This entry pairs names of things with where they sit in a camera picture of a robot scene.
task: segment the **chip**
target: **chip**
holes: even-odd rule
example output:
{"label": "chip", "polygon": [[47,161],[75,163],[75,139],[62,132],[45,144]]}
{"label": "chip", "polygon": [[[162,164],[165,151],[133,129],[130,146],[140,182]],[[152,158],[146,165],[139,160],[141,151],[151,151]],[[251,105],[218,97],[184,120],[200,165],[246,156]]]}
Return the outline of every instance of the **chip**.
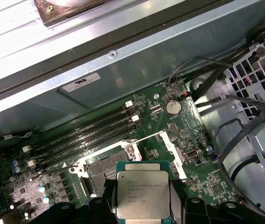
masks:
{"label": "chip", "polygon": [[21,188],[20,189],[20,194],[24,194],[25,193],[25,189],[24,188]]}
{"label": "chip", "polygon": [[224,190],[220,183],[213,185],[211,188],[212,188],[215,195],[221,193]]}
{"label": "chip", "polygon": [[193,181],[192,181],[192,179],[188,179],[188,180],[186,181],[186,184],[187,184],[188,186],[192,186],[192,185],[193,185]]}
{"label": "chip", "polygon": [[36,199],[36,203],[37,203],[37,204],[39,204],[39,203],[41,203],[41,202],[42,202],[42,199],[41,199],[41,198],[37,198],[37,199]]}

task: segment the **white sticker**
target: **white sticker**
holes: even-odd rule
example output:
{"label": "white sticker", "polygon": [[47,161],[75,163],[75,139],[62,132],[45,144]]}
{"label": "white sticker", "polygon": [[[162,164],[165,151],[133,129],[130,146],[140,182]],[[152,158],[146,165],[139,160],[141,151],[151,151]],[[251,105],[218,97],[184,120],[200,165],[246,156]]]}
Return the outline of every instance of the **white sticker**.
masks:
{"label": "white sticker", "polygon": [[94,73],[94,74],[91,74],[89,76],[86,76],[86,77],[82,77],[81,79],[79,80],[76,80],[75,82],[73,83],[70,83],[68,85],[65,85],[63,86],[62,88],[64,90],[66,90],[67,92],[72,92],[80,87],[83,87],[85,85],[88,85],[92,82],[95,82],[97,80],[101,79],[100,76],[98,75],[98,73]]}

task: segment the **cable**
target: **cable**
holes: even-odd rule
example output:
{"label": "cable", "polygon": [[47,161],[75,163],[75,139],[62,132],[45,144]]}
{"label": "cable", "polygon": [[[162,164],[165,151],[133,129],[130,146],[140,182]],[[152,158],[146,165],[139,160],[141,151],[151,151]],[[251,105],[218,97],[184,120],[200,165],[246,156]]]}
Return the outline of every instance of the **cable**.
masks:
{"label": "cable", "polygon": [[33,132],[28,132],[28,133],[26,133],[23,136],[18,136],[20,134],[23,134],[23,133],[7,134],[7,135],[4,135],[4,136],[0,136],[0,142],[5,141],[5,140],[8,140],[8,139],[15,138],[15,137],[18,137],[18,138],[28,138],[28,137],[30,137],[33,134]]}
{"label": "cable", "polygon": [[251,163],[260,163],[258,157],[256,155],[252,156],[251,158],[243,161],[242,163],[240,163],[236,169],[233,171],[232,176],[231,176],[231,180],[234,182],[236,176],[238,175],[238,173],[240,172],[240,170],[242,170],[244,167],[246,167],[247,165],[251,164]]}
{"label": "cable", "polygon": [[226,123],[223,123],[222,125],[220,125],[217,130],[215,131],[214,135],[213,135],[213,149],[215,152],[217,152],[217,148],[216,148],[216,139],[217,139],[217,135],[219,134],[219,132],[221,131],[221,129],[227,125],[231,125],[233,124],[234,122],[238,122],[239,125],[241,126],[241,128],[244,128],[244,125],[241,123],[241,120],[238,119],[238,118],[235,118],[235,119],[232,119],[232,120],[229,120],[227,121]]}
{"label": "cable", "polygon": [[265,110],[263,110],[254,120],[252,120],[245,128],[243,128],[225,147],[220,160],[218,161],[219,169],[222,173],[222,176],[225,178],[228,184],[230,184],[235,192],[243,199],[243,201],[249,205],[252,209],[254,209],[258,214],[265,217],[265,212],[262,211],[257,205],[255,205],[246,195],[242,193],[242,191],[234,184],[234,182],[229,177],[229,174],[223,164],[225,158],[229,155],[229,153],[234,149],[234,147],[252,132],[256,127],[261,125],[265,121]]}
{"label": "cable", "polygon": [[217,98],[214,98],[210,101],[207,101],[207,102],[204,102],[204,103],[199,103],[199,104],[196,104],[196,107],[199,108],[199,107],[204,107],[204,106],[208,106],[208,105],[212,105],[212,104],[216,104],[218,102],[222,101],[222,98],[221,97],[217,97]]}
{"label": "cable", "polygon": [[217,61],[217,60],[213,60],[213,59],[210,59],[210,58],[206,58],[206,57],[202,57],[202,56],[196,56],[186,62],[184,62],[182,65],[180,65],[169,77],[168,79],[168,86],[170,89],[174,90],[174,91],[177,91],[177,92],[181,92],[180,89],[177,89],[175,87],[173,87],[171,85],[171,80],[179,73],[179,71],[184,68],[187,64],[189,64],[190,62],[193,62],[195,60],[204,60],[204,61],[208,61],[208,62],[213,62],[215,64],[220,64],[220,65],[223,65],[225,67],[231,67],[232,64],[229,64],[229,63],[226,63],[226,62],[222,62],[222,61]]}
{"label": "cable", "polygon": [[[239,48],[234,54],[232,54],[227,60],[232,63],[239,60],[244,54],[249,52],[248,47]],[[192,94],[193,101],[196,102],[201,96],[203,96],[206,91],[213,85],[213,83],[222,75],[222,73],[229,66],[220,66],[199,86],[199,88]]]}
{"label": "cable", "polygon": [[199,108],[199,107],[215,104],[215,103],[218,103],[218,102],[222,101],[225,98],[226,99],[235,99],[235,100],[238,100],[238,101],[240,101],[242,103],[245,103],[245,104],[248,104],[248,105],[251,105],[251,106],[257,106],[259,108],[265,107],[265,104],[261,103],[259,101],[255,101],[255,100],[251,100],[251,99],[247,99],[247,98],[243,98],[243,97],[231,96],[231,95],[224,95],[223,97],[217,97],[217,98],[214,98],[214,99],[212,99],[210,101],[196,104],[196,106],[197,106],[197,108]]}
{"label": "cable", "polygon": [[258,35],[258,33],[261,33],[265,31],[265,23],[253,28],[246,36],[246,44],[249,46],[253,43],[255,37]]}

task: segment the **metal panel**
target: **metal panel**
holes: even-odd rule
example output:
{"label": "metal panel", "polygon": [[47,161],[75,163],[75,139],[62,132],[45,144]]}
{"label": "metal panel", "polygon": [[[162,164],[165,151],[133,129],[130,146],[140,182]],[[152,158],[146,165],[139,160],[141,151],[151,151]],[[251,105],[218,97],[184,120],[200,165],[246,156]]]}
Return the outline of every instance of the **metal panel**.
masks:
{"label": "metal panel", "polygon": [[113,0],[49,28],[33,0],[2,4],[0,79],[182,1]]}
{"label": "metal panel", "polygon": [[[193,56],[221,57],[219,53],[234,47],[247,30],[264,20],[265,0],[235,0],[116,49],[117,57],[104,55],[1,100],[0,135],[18,127],[37,127],[32,124],[42,123],[39,129],[49,129],[165,79],[173,67]],[[70,93],[61,88],[95,71],[100,80]],[[24,110],[27,100],[33,103],[29,111]],[[48,117],[35,116],[35,110],[43,110]],[[56,112],[64,116],[51,116]],[[3,119],[9,113],[16,119]]]}

